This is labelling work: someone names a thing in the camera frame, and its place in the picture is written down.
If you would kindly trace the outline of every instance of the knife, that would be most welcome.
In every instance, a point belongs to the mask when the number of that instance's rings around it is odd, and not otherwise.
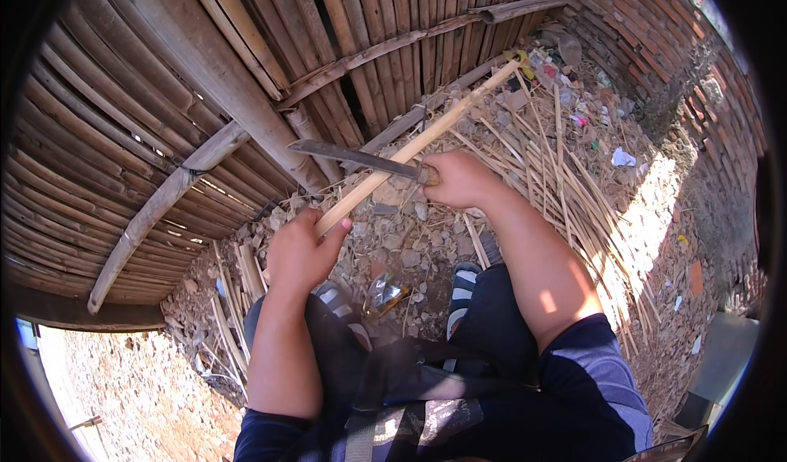
[[[368,152],[353,150],[331,144],[329,142],[315,141],[314,139],[300,139],[291,143],[287,149],[315,157],[330,158],[341,162],[354,162],[361,166],[382,170],[394,175],[401,175],[428,187],[440,183],[438,171],[427,164],[418,163],[416,166],[392,162],[386,158],[378,157]]]

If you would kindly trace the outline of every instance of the forearm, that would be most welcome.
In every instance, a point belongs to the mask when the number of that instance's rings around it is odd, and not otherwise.
[[[539,351],[573,323],[602,311],[576,253],[517,192],[502,183],[490,188],[480,209],[497,233],[517,306]]]
[[[317,419],[323,404],[320,371],[304,319],[306,297],[276,289],[265,296],[249,363],[249,407]]]

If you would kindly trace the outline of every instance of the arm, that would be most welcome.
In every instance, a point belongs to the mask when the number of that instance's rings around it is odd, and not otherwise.
[[[316,419],[323,405],[320,372],[306,328],[309,292],[328,276],[352,222],[340,221],[318,240],[322,213],[307,209],[271,241],[265,295],[249,362],[249,407],[268,414]]]
[[[438,169],[441,178],[439,185],[423,187],[423,195],[487,214],[539,352],[578,320],[602,312],[584,265],[525,198],[468,152],[429,155],[423,162]]]

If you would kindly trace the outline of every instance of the knife handle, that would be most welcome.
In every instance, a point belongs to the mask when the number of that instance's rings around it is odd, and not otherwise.
[[[440,173],[428,164],[419,164],[418,183],[432,187],[440,183]]]

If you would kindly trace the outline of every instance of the black pants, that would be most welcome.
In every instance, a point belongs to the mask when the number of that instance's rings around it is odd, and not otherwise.
[[[246,343],[254,343],[262,300],[243,319]],[[355,334],[317,296],[306,301],[306,325],[323,384],[326,407],[350,401],[368,355]],[[470,306],[450,344],[489,358],[500,376],[533,382],[538,349],[514,299],[505,264],[495,265],[475,279]]]

